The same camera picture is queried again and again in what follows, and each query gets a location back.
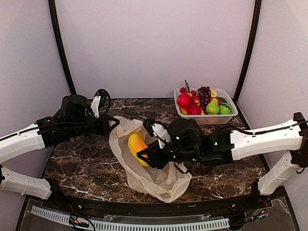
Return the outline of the yellow orange toy mango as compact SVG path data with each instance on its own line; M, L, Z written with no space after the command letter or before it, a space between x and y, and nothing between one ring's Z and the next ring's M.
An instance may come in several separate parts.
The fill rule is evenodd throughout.
M137 153L146 149L148 146L144 142L144 136L141 132L133 132L128 136L128 148L131 154L138 160L143 167L149 165L137 157Z

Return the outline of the banana print plastic bag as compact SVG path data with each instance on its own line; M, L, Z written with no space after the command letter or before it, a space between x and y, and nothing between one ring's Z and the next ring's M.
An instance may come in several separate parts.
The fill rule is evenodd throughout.
M192 175L180 173L172 162L163 169L142 166L129 150L129 135L140 132L146 144L156 141L157 138L147 133L140 120L128 120L122 116L115 118L119 120L119 125L110 132L109 146L126 171L128 186L165 203L171 203L181 197L186 192Z

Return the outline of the red toy apple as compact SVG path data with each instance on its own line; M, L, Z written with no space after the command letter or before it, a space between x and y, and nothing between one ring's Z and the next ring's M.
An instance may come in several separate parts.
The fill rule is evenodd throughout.
M181 95L177 97L177 104L179 107L182 107L182 108L189 107L191 102L192 102L191 97L187 93L182 93Z
M202 110L200 106L192 105L188 109L188 115L201 115Z

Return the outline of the red cherry bunch toy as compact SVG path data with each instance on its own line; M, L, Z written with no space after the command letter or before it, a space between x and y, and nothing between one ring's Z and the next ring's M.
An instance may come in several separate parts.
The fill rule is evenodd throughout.
M199 99L199 97L197 96L196 91L191 90L190 85L189 85L189 83L187 82L187 80L184 80L184 82L185 82L185 86L182 87L182 88L180 88L180 95L181 95L182 93L187 93L187 94L189 94L190 97L191 97L191 101L192 101L191 104L190 104L190 106L191 106L191 105L197 105L197 106L199 106L199 105L200 105L200 99Z

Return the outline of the green toy pear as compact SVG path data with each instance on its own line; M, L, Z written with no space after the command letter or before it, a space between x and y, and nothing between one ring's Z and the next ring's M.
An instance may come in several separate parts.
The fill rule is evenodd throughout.
M217 115L219 113L219 106L217 104L209 103L206 106L206 112L209 115Z

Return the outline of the purple toy grapes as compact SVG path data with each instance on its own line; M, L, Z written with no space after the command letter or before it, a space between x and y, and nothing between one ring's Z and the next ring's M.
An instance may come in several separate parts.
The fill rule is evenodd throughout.
M209 86L203 86L197 90L197 95L200 99L200 107L204 114L207 114L206 107L209 104L210 98L211 98L211 89Z

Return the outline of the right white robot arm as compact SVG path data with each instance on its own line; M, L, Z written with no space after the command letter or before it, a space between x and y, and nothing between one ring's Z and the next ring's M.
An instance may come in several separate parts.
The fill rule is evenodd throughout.
M271 127L240 130L225 127L205 135L193 119L177 119L166 126L152 118L143 126L156 141L145 144L143 135L133 133L128 139L131 153L144 166L157 169L168 163L197 162L204 166L220 166L243 158L284 151L278 163L252 185L245 204L257 208L264 196L271 195L299 169L308 167L308 122L301 113L291 120Z

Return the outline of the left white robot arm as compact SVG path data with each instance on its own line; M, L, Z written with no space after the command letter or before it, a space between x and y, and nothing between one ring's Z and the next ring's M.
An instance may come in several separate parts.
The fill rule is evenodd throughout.
M118 119L108 115L110 106L110 94L104 89L95 93L91 103L82 95L63 97L61 108L55 115L37 120L28 127L1 138L0 162L69 142L75 137L109 134L119 125ZM68 199L61 194L57 181L33 178L4 166L0 167L0 189L49 199L58 210L68 206Z

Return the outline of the yellow toy fruit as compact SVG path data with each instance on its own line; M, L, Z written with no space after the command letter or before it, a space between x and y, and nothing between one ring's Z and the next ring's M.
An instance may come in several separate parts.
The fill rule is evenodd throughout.
M211 90L211 97L216 98L218 96L218 92L216 90Z

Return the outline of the red yellow toy mango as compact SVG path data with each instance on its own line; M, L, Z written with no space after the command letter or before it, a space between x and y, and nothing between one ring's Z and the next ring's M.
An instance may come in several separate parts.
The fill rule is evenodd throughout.
M181 112L183 115L188 115L188 110L189 110L189 107L181 107L181 108L180 108L180 112Z

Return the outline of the white plastic basket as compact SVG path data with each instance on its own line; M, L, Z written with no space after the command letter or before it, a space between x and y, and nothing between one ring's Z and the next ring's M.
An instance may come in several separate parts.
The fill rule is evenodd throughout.
M238 110L231 99L231 96L222 89L214 88L218 92L218 96L224 98L231 106L231 114L227 115L184 115L180 112L180 107L177 104L177 97L180 95L180 88L174 89L173 96L175 107L178 115L185 119L194 119L198 125L214 125L214 124L227 124L233 117L238 115Z

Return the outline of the green watermelon toy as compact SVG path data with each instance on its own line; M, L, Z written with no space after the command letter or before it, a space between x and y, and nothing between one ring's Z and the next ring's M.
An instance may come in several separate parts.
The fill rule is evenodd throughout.
M218 97L218 99L220 101L219 113L221 115L230 115L232 113L231 105L228 104L227 101L222 97Z

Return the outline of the black front rail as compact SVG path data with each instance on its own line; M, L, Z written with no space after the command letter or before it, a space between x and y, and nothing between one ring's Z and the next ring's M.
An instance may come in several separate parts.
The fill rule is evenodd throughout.
M273 200L285 197L290 204L289 197L283 186L280 186L272 195L257 198L255 195L243 195L228 199L201 201L175 204L136 204L103 202L97 200L81 199L63 194L45 201L47 207L65 212L73 212L86 218L102 218L105 215L137 216L137 217L175 217L209 214L212 217L244 217L244 213L255 211L273 205Z

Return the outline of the left black frame post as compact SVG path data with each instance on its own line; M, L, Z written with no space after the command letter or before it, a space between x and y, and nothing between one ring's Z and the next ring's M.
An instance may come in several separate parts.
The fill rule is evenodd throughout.
M49 6L49 11L50 11L50 17L51 17L51 23L52 23L54 38L55 38L58 54L59 54L59 57L60 57L62 69L63 69L63 72L64 72L64 77L65 77L67 86L69 88L69 92L71 94L76 94L77 91L76 91L75 85L73 83L73 79L72 79L72 76L71 76L67 57L66 57L65 50L64 50L64 44L63 44L63 40L62 40L62 35L61 35L61 30L60 30L60 25L59 25L57 10L56 10L56 1L55 0L48 0L48 6Z

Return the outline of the black frame post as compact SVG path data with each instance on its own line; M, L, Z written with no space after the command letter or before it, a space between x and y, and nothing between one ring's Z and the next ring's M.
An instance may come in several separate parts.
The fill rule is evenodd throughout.
M257 28L258 28L258 23L259 23L259 18L260 18L260 12L261 12L261 5L262 5L262 0L255 0L254 4L254 11L253 11L253 17L252 17L252 23L251 23L251 28L250 28L250 33L249 33L249 38L247 42L247 48L244 56L244 61L242 65L242 69L239 75L238 83L236 86L236 90L233 96L233 101L235 104L238 103L241 92L244 87L244 81L247 75L247 71L249 68L251 56L253 53L253 48L255 44L255 39L257 35Z
M61 35L61 30L60 30L60 25L59 25L57 10L56 10L56 1L55 0L48 0L48 6L49 6L49 11L50 11L50 17L51 17L51 23L52 23L54 38L55 38L58 54L59 54L59 57L60 57L62 69L63 69L63 72L64 72L64 77L65 77L67 86L69 88L69 92L71 94L76 94L77 91L76 91L75 85L73 83L73 79L72 79L72 76L71 76L67 57L66 57L65 50L64 50L64 44L63 44L63 40L62 40L62 35Z

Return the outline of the right black frame post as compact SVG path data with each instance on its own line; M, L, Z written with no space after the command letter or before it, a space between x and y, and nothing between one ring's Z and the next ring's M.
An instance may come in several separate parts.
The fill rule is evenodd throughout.
M253 53L253 48L255 44L255 39L257 35L257 28L258 28L258 23L259 23L259 18L260 18L260 12L261 12L261 5L262 5L262 0L255 0L254 4L254 11L253 11L253 17L252 17L252 23L251 23L251 28L250 28L250 33L249 33L249 38L247 42L247 48L244 56L244 61L242 65L242 69L239 75L238 83L236 86L236 90L233 96L233 101L235 104L238 103L241 92L244 87L244 81L247 75L247 71L249 68L251 56Z

